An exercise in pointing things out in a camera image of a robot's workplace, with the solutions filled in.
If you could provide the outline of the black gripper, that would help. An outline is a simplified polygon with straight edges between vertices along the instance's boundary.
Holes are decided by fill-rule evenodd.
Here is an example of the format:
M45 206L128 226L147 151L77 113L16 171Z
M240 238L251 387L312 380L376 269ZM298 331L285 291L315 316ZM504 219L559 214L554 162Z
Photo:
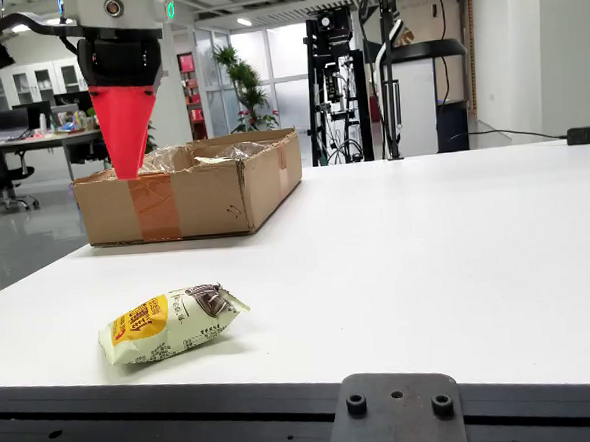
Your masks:
M160 42L84 38L76 56L116 177L135 180L163 73Z

